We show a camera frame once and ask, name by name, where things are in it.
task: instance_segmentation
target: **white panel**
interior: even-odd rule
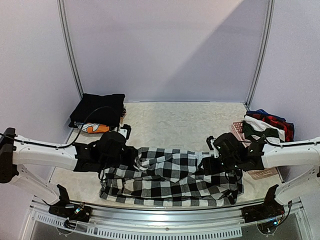
[[[2,0],[0,5],[0,132],[63,143],[79,102],[56,0]],[[50,167],[29,167],[47,178]],[[0,184],[0,239],[17,240],[32,196]]]
[[[295,125],[295,140],[320,136],[320,1],[275,1],[266,55],[251,109],[265,109]],[[306,167],[283,169],[287,180]],[[320,190],[301,198],[315,240],[320,239]]]
[[[267,0],[67,0],[86,93],[127,101],[244,102]]]

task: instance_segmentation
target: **vertical metal bar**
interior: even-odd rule
[[[82,98],[82,95],[84,94],[84,90],[83,90],[83,87],[82,87],[82,84],[80,81],[80,76],[79,76],[78,69],[77,69],[74,50],[73,50],[71,39],[70,39],[65,1],[64,0],[57,0],[57,4],[58,4],[58,11],[59,11],[59,16],[60,16],[62,34],[63,34],[63,38],[64,38],[66,52],[67,52],[67,55],[69,58],[71,72],[73,75],[73,79],[74,79],[78,94],[79,94],[80,98]]]
[[[252,100],[254,98],[257,83],[259,80],[259,76],[260,76],[261,69],[263,66],[264,58],[266,55],[266,49],[267,49],[267,43],[268,43],[270,29],[271,29],[274,7],[275,7],[275,0],[269,0],[268,9],[267,9],[266,16],[265,16],[265,24],[264,24],[264,28],[263,28],[263,35],[262,35],[262,41],[261,41],[261,45],[260,45],[259,58],[258,58],[258,62],[257,62],[256,68],[255,68],[253,82],[252,82],[252,85],[250,87],[250,90],[249,90],[249,93],[248,93],[248,96],[247,96],[246,102],[245,102],[245,104],[249,108],[250,108],[250,105],[251,105]]]

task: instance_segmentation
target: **blue cloth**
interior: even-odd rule
[[[265,110],[263,110],[263,109],[259,109],[259,110],[257,110],[257,111],[246,111],[246,114],[262,114],[262,115],[266,115],[266,116],[273,116],[273,117],[279,119],[279,120],[282,121],[282,122],[285,122],[285,121],[286,121],[285,118],[280,117],[280,116],[276,116],[276,115],[271,115],[271,114],[267,113],[267,112],[266,112]]]

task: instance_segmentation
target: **black folded shirt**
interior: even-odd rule
[[[84,93],[81,101],[70,115],[71,128],[78,128],[75,123],[104,124],[117,127],[124,111],[124,94],[99,96]],[[96,109],[106,107],[94,112],[86,122],[85,119]]]

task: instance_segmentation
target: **pink basket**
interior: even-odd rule
[[[243,127],[242,121],[235,121],[231,125],[231,132],[239,141],[248,141],[245,139],[245,136],[242,133],[242,127]],[[245,147],[248,147],[250,145],[250,143],[246,143],[246,142],[243,142],[242,144]],[[265,170],[251,170],[251,171],[248,171],[248,173],[254,180],[259,180],[259,179],[265,179],[267,177],[271,177],[273,175],[277,175],[278,171],[275,167],[271,167],[271,168],[266,168]]]

